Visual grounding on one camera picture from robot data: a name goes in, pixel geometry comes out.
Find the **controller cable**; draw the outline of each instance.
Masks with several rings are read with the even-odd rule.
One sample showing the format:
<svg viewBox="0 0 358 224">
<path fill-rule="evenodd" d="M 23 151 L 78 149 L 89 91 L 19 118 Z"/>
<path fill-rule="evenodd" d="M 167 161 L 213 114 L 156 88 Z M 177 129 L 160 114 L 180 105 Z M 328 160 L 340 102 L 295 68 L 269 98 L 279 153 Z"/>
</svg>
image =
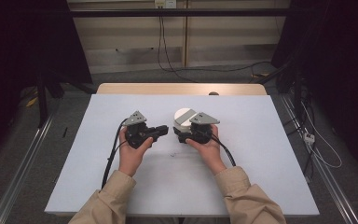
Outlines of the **controller cable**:
<svg viewBox="0 0 358 224">
<path fill-rule="evenodd" d="M 115 137 L 115 143 L 113 144 L 112 152 L 110 153 L 110 157 L 107 159 L 106 169 L 105 169 L 105 172 L 104 172 L 104 174 L 103 174 L 103 185 L 102 185 L 101 189 L 103 189 L 104 185 L 106 184 L 107 177 L 108 177 L 109 171 L 110 171 L 110 167 L 112 166 L 112 162 L 113 162 L 113 159 L 115 158 L 115 155 L 116 155 L 117 150 L 121 147 L 121 145 L 123 145 L 124 143 L 127 142 L 127 141 L 124 141 L 124 142 L 122 142 L 120 145 L 118 145 L 118 147 L 116 147 L 117 140 L 118 140 L 118 135 L 120 134 L 121 127 L 123 127 L 123 123 L 124 123 L 126 120 L 127 120 L 127 119 L 124 119 L 124 120 L 120 123 L 120 125 L 118 126 L 117 133 L 116 133 L 116 137 Z"/>
<path fill-rule="evenodd" d="M 231 152 L 228 150 L 228 148 L 227 148 L 222 142 L 220 142 L 219 138 L 218 138 L 216 135 L 214 135 L 213 133 L 212 133 L 211 135 L 209 135 L 209 134 L 204 133 L 204 132 L 199 131 L 199 130 L 197 130 L 197 132 L 200 133 L 200 134 L 202 134 L 202 135 L 204 135 L 204 136 L 210 137 L 210 138 L 211 138 L 212 140 L 214 140 L 217 144 L 219 144 L 219 145 L 225 150 L 225 152 L 226 152 L 226 154 L 227 154 L 227 156 L 228 156 L 228 159 L 229 159 L 229 161 L 231 162 L 231 165 L 232 165 L 232 166 L 237 166 L 237 164 L 236 164 L 235 161 L 234 161 L 234 158 L 233 158 L 232 155 L 231 155 Z"/>
<path fill-rule="evenodd" d="M 220 142 L 219 138 L 216 135 L 212 134 L 211 139 L 214 140 L 216 143 L 218 143 L 220 146 L 222 146 L 222 148 L 225 150 L 229 160 L 231 161 L 232 166 L 237 166 L 237 164 L 234 161 L 234 158 L 231 155 L 231 152 L 229 152 L 228 148 L 222 142 Z"/>
</svg>

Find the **electrical outlet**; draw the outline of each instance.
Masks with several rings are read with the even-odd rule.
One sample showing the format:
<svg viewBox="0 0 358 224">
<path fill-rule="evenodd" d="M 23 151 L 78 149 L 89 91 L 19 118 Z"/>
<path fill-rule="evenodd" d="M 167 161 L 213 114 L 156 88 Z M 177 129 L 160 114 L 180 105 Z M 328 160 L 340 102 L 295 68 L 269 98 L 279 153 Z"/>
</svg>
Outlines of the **electrical outlet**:
<svg viewBox="0 0 358 224">
<path fill-rule="evenodd" d="M 155 0 L 156 8 L 165 8 L 165 0 Z"/>
<path fill-rule="evenodd" d="M 312 145 L 315 142 L 315 135 L 310 133 L 304 133 L 303 139 L 306 143 Z"/>
<path fill-rule="evenodd" d="M 166 0 L 165 8 L 176 8 L 176 0 Z"/>
</svg>

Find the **beige sleeve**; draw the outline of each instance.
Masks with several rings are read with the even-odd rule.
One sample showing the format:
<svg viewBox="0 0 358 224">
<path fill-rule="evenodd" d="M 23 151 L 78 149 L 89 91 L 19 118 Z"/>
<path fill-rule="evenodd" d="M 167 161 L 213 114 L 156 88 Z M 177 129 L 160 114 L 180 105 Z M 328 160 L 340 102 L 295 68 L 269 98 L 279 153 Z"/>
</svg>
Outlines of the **beige sleeve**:
<svg viewBox="0 0 358 224">
<path fill-rule="evenodd" d="M 240 166 L 226 169 L 214 178 L 223 194 L 231 224 L 286 223 L 280 206 L 260 187 L 251 186 Z"/>
<path fill-rule="evenodd" d="M 114 171 L 103 189 L 95 191 L 69 223 L 124 224 L 127 201 L 135 184 L 130 176 Z"/>
</svg>

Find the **table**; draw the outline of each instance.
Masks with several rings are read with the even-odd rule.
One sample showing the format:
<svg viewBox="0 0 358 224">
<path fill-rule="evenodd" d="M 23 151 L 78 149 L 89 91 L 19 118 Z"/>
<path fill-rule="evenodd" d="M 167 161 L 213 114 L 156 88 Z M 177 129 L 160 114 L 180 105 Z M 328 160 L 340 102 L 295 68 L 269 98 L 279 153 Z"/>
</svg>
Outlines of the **table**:
<svg viewBox="0 0 358 224">
<path fill-rule="evenodd" d="M 148 126 L 171 128 L 175 109 L 188 105 L 220 119 L 221 141 L 251 182 L 260 185 L 285 215 L 318 215 L 275 107 L 263 89 L 244 84 L 103 84 L 91 97 L 45 211 L 72 215 L 101 186 L 106 158 L 122 119 L 139 109 L 148 118 Z M 220 96 L 202 95 L 210 91 Z M 118 159 L 117 155 L 111 172 L 118 168 Z M 222 159 L 229 167 L 224 150 Z M 137 186 L 129 201 L 129 216 L 227 216 L 210 171 L 197 151 L 178 143 L 172 130 L 148 150 L 134 179 Z"/>
</svg>

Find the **wrist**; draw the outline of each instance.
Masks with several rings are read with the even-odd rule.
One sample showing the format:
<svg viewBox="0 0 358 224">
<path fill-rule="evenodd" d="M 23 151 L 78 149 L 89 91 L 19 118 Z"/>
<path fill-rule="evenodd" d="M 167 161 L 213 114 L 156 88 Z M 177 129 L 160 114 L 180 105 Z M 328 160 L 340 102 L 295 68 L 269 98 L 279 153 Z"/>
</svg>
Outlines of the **wrist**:
<svg viewBox="0 0 358 224">
<path fill-rule="evenodd" d="M 215 163 L 214 165 L 210 166 L 210 170 L 213 175 L 217 175 L 226 169 L 227 169 L 227 167 L 225 166 L 225 164 L 223 162 Z"/>
<path fill-rule="evenodd" d="M 133 171 L 132 169 L 127 169 L 121 166 L 118 167 L 118 170 L 125 175 L 129 175 L 130 177 L 133 177 L 136 173 L 136 171 Z"/>
</svg>

